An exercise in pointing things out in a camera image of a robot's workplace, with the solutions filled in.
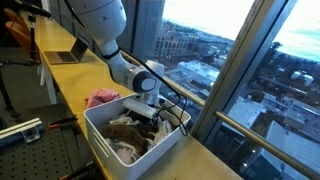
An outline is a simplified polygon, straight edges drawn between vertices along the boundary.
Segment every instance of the crumpled cloth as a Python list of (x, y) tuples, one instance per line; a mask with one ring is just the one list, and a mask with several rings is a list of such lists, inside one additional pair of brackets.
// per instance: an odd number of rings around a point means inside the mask
[(89, 98), (86, 98), (86, 109), (98, 106), (100, 104), (104, 104), (116, 99), (120, 99), (120, 94), (111, 89), (101, 88), (94, 90)]

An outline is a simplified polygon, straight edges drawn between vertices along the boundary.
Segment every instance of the sky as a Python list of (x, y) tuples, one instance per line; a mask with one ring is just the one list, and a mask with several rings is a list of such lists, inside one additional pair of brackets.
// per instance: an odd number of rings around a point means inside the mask
[[(166, 0), (163, 18), (235, 39), (254, 0)], [(298, 0), (274, 41), (281, 52), (320, 62), (318, 0)]]

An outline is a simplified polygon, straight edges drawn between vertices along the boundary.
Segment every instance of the wooden table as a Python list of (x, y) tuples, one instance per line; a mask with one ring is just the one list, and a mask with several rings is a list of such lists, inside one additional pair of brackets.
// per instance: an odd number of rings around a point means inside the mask
[[(28, 24), (28, 13), (22, 17)], [(133, 94), (116, 84), (109, 75), (109, 68), (88, 50), (80, 64), (50, 65), (44, 51), (70, 50), (75, 38), (54, 20), (37, 16), (35, 41), (42, 57), (45, 80), (51, 103), (56, 103), (52, 80), (54, 79), (68, 103), (77, 115), (78, 124), (85, 138), (87, 129), (83, 111), (85, 98), (98, 88), (118, 91), (125, 97)], [(112, 179), (99, 157), (96, 159), (107, 179)], [(208, 151), (192, 136), (182, 137), (168, 152), (151, 166), (141, 179), (241, 179), (228, 166)]]

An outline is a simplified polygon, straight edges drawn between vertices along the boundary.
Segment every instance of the laptop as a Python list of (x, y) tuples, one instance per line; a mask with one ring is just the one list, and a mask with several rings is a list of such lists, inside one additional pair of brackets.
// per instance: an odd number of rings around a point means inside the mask
[(79, 63), (88, 49), (90, 42), (78, 36), (71, 51), (44, 51), (50, 64), (76, 64)]

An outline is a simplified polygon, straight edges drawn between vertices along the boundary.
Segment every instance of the white plastic bin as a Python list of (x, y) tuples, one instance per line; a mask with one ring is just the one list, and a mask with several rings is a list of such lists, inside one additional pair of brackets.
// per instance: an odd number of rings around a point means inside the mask
[[(154, 146), (142, 157), (140, 157), (133, 164), (127, 165), (122, 162), (114, 150), (104, 140), (99, 130), (107, 124), (112, 117), (118, 116), (126, 111), (122, 103), (127, 98), (135, 99), (136, 95), (121, 98), (106, 104), (87, 109), (84, 112), (86, 118), (87, 131), (89, 143), (98, 155), (99, 159), (103, 162), (115, 179), (137, 179), (143, 174), (153, 163), (155, 163), (164, 153), (166, 153), (181, 137), (181, 131), (176, 128), (169, 136), (162, 140), (161, 143)], [(167, 105), (172, 105), (170, 101), (166, 102)], [(178, 116), (181, 114), (181, 109), (177, 106), (171, 110)], [(160, 113), (163, 119), (171, 121), (173, 124), (178, 125), (177, 118), (170, 114)], [(190, 115), (186, 112), (183, 113), (182, 122), (186, 125), (190, 120)]]

